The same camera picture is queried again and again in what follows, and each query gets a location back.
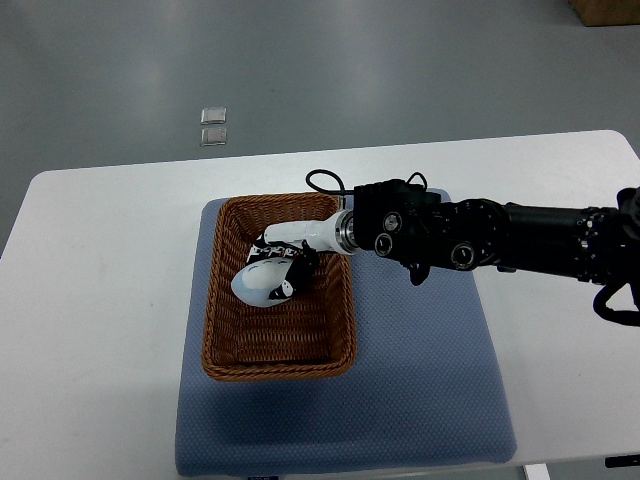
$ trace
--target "camera lens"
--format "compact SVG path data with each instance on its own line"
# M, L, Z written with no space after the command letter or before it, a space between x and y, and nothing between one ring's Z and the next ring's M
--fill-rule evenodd
M376 251L378 256L386 257L387 255L389 255L389 252L391 252L392 247L393 241L391 240L391 237L389 235L387 235L386 233L381 233L380 235L378 235L374 247L374 250Z
M474 257L473 247L468 243L459 243L451 251L451 262L458 270L471 267Z
M384 229L387 232L395 232L400 229L402 219L396 212L391 212L384 217Z

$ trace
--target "gray floor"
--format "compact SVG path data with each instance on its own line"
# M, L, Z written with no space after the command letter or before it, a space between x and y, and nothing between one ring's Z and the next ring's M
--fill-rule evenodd
M640 153L639 87L640 26L566 0L0 0L0 252L45 170L592 129ZM214 105L228 144L201 148Z

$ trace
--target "cardboard box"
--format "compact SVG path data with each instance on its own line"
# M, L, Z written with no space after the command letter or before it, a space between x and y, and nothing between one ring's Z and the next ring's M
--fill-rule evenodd
M587 27L640 25L640 0L569 0Z

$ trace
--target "black cable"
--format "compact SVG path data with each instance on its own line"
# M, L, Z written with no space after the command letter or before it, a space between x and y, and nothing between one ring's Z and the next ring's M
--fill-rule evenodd
M628 327L640 327L640 312L630 310L614 310L607 307L607 302L618 292L626 282L611 280L598 292L593 299L593 311L601 318Z
M314 175L318 175L318 174L329 175L331 178L336 180L338 182L338 186L340 187L340 190L327 190L325 188L320 188L319 186L317 186L315 183L313 183L311 181L311 177L313 177ZM307 177L305 178L305 181L307 182L307 185L309 185L311 188L313 188L316 192L324 193L326 195L339 195L341 197L344 197L345 195L353 195L353 190L345 190L344 183L342 182L342 179L338 175L336 175L335 173L333 173L330 170L324 170L322 168L318 168L316 170L311 170L307 174Z

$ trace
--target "blue mat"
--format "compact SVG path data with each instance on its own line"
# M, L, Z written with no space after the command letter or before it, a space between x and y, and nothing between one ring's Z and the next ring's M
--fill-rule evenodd
M200 351L223 203L210 202L200 225L176 426L181 475L504 463L513 456L502 378L470 273L434 268L413 287L400 265L358 254L351 263L358 356L346 374L210 379Z

